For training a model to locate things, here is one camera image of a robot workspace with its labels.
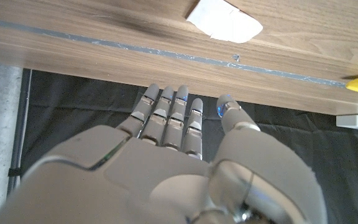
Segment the gray robotic arm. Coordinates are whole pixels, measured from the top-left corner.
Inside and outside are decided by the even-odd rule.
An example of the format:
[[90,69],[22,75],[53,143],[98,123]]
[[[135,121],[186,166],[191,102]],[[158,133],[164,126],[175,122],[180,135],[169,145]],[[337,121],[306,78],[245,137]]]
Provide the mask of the gray robotic arm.
[[208,164],[202,101],[185,124],[187,87],[157,95],[153,84],[117,128],[97,126],[55,146],[27,171],[0,223],[327,222],[311,169],[230,96],[218,100],[226,135]]

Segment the metallic finger segment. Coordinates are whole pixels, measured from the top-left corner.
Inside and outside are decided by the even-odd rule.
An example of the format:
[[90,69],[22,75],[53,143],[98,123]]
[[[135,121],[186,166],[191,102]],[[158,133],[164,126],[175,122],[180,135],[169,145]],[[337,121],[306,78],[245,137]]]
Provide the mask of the metallic finger segment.
[[162,134],[167,123],[172,95],[173,88],[170,86],[165,87],[153,114],[143,130],[140,137],[141,139],[157,146],[161,145]]
[[164,147],[180,150],[188,93],[189,91],[186,85],[179,87],[165,130],[162,143]]
[[203,159],[202,120],[203,101],[197,98],[191,104],[190,117],[183,140],[183,152],[201,160]]
[[149,117],[154,101],[157,98],[158,91],[158,85],[151,84],[143,94],[131,115],[117,128],[127,132],[132,137],[137,138],[140,130],[142,130],[144,123]]
[[241,108],[230,95],[221,95],[216,103],[218,115],[222,118],[222,127],[225,133],[232,129],[250,128],[260,131],[251,117]]

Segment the black cloth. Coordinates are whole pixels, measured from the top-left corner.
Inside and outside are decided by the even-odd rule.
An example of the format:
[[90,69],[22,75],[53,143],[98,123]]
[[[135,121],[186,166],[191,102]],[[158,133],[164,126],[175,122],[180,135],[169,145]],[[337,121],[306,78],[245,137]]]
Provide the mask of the black cloth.
[[[22,170],[86,129],[99,124],[116,127],[144,91],[144,87],[33,71]],[[217,99],[190,95],[188,101],[196,97],[204,102],[203,157],[209,162],[224,133]],[[335,116],[240,105],[263,132],[293,149],[313,169],[323,189],[329,223],[358,223],[358,130],[336,127]]]

